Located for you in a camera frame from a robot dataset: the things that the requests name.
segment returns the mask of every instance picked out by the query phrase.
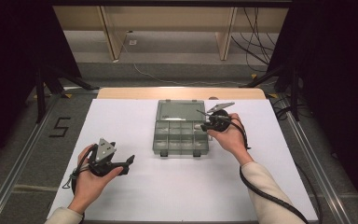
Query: table surface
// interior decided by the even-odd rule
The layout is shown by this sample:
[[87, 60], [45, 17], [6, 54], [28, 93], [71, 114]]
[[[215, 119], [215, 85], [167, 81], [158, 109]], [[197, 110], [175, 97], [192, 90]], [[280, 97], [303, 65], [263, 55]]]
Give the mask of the table surface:
[[292, 0], [48, 0], [53, 6], [290, 7]]
[[[206, 108], [227, 101], [236, 103], [227, 112], [240, 114], [247, 128], [252, 156], [271, 171], [283, 191], [308, 220], [317, 219], [269, 101], [252, 96], [262, 91], [225, 88], [130, 89], [153, 92], [143, 94], [144, 98], [153, 100], [103, 99], [101, 97], [106, 97], [108, 92], [121, 92], [117, 98], [123, 98], [125, 93], [129, 96], [134, 93], [129, 92], [128, 88], [102, 90], [98, 99], [91, 104], [74, 154], [62, 177], [64, 184], [76, 166], [77, 154], [100, 137], [116, 141], [117, 153], [113, 162], [124, 161], [130, 155], [135, 155], [129, 174], [116, 178], [106, 187], [102, 196], [86, 211], [86, 219], [208, 223], [256, 220], [247, 189], [239, 177], [238, 163], [215, 140], [209, 142], [208, 155], [198, 159], [191, 156], [162, 159], [152, 150], [159, 96], [156, 92], [167, 92], [170, 96], [176, 92], [177, 97], [182, 96], [180, 99], [201, 99], [194, 92], [202, 90], [201, 95], [206, 98], [211, 94], [215, 96], [219, 91], [219, 96], [225, 93], [228, 97], [232, 91], [236, 92], [236, 96], [238, 91], [242, 92], [245, 99], [248, 96], [248, 100], [227, 98], [204, 102]], [[68, 204], [72, 197], [71, 190], [59, 189], [50, 213]]]

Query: gray floor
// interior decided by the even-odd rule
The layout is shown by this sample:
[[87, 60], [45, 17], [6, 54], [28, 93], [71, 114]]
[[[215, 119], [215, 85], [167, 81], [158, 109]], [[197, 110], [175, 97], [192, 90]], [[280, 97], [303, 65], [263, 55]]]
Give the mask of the gray floor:
[[[109, 59], [103, 34], [99, 32], [82, 34], [67, 32], [66, 35], [70, 40], [83, 79], [92, 85], [101, 87], [237, 87], [239, 84], [252, 81], [252, 74], [260, 76], [264, 74], [253, 71], [249, 65], [258, 70], [267, 68], [252, 57], [248, 58], [249, 65], [247, 65], [245, 54], [234, 43], [231, 43], [228, 60], [220, 61], [214, 34], [210, 33], [129, 33], [126, 43], [124, 43], [126, 49], [123, 50], [118, 62], [114, 63]], [[245, 45], [245, 41], [239, 34], [234, 36], [237, 41]], [[272, 38], [276, 40], [277, 35], [272, 35]], [[129, 41], [134, 39], [137, 40], [137, 44], [129, 45]], [[262, 40], [263, 45], [273, 48], [273, 44], [265, 36]], [[263, 57], [259, 48], [252, 47], [250, 50]], [[267, 81], [260, 88], [265, 93], [275, 93], [273, 81], [274, 79]], [[74, 87], [72, 83], [65, 80], [62, 81], [62, 84], [66, 87]], [[71, 89], [66, 93], [72, 95], [70, 98], [58, 99], [52, 107], [46, 126], [35, 143], [34, 151], [0, 215], [0, 223], [43, 223], [46, 219], [87, 116], [91, 100], [97, 96], [96, 91], [80, 89]], [[48, 103], [52, 104], [51, 97], [47, 96], [46, 99]], [[30, 94], [27, 105], [23, 108], [11, 130], [7, 144], [0, 149], [0, 185], [5, 182], [11, 167], [26, 145], [35, 126], [36, 99], [34, 92]], [[311, 116], [306, 107], [301, 107], [300, 113], [300, 123], [306, 136], [317, 153], [339, 199], [343, 202], [351, 223], [358, 223], [358, 193], [356, 189], [346, 176], [339, 161], [330, 155], [331, 147], [317, 120]], [[60, 122], [62, 126], [69, 127], [65, 137], [50, 137], [53, 134], [62, 133], [62, 130], [54, 130], [57, 119], [62, 117], [70, 118]], [[280, 120], [280, 125], [294, 160], [305, 171], [310, 179], [310, 184], [316, 190], [316, 195], [314, 195], [306, 177], [301, 174], [315, 207], [315, 198], [317, 197], [321, 201], [323, 223], [340, 223], [336, 220], [332, 208], [325, 199], [324, 192], [312, 172], [289, 119]]]

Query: white sleeve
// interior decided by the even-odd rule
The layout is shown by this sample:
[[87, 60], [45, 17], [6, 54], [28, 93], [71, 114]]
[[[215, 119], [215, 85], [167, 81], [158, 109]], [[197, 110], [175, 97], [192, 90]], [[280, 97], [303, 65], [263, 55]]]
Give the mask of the white sleeve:
[[78, 224], [82, 217], [82, 215], [69, 208], [59, 207], [45, 224]]
[[[292, 205], [290, 199], [280, 189], [272, 175], [264, 166], [252, 161], [244, 164], [241, 167], [241, 171], [245, 178], [255, 187]], [[255, 194], [250, 189], [248, 190], [260, 224], [304, 223], [301, 218], [281, 205]]]

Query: floor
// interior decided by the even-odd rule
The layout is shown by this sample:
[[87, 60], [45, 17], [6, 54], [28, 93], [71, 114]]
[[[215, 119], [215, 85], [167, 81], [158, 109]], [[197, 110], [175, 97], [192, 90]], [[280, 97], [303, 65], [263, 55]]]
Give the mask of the floor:
[[[246, 55], [231, 42], [228, 58], [221, 61], [212, 33], [129, 32], [118, 61], [112, 62], [102, 32], [65, 32], [83, 79], [100, 87], [120, 86], [217, 86], [238, 87], [262, 76], [267, 68], [256, 58]], [[251, 34], [234, 34], [234, 39], [247, 48], [245, 39]], [[278, 34], [260, 34], [266, 52], [272, 53]], [[250, 46], [256, 56], [268, 60], [260, 47]], [[272, 78], [259, 86], [270, 98], [276, 111], [288, 106], [286, 92], [275, 95]], [[62, 80], [68, 95], [49, 95], [46, 90], [48, 115], [35, 126], [34, 92], [27, 100], [11, 136], [0, 150], [0, 189], [8, 180], [16, 159], [29, 150], [10, 194], [0, 204], [0, 223], [41, 223], [60, 187], [72, 150], [82, 128], [92, 99], [97, 91], [83, 91]], [[339, 160], [331, 155], [331, 147], [306, 106], [299, 108], [300, 122], [290, 114], [280, 117], [282, 133], [316, 210], [320, 201], [323, 223], [358, 223], [358, 193], [343, 171]], [[55, 129], [69, 127], [64, 137]]]

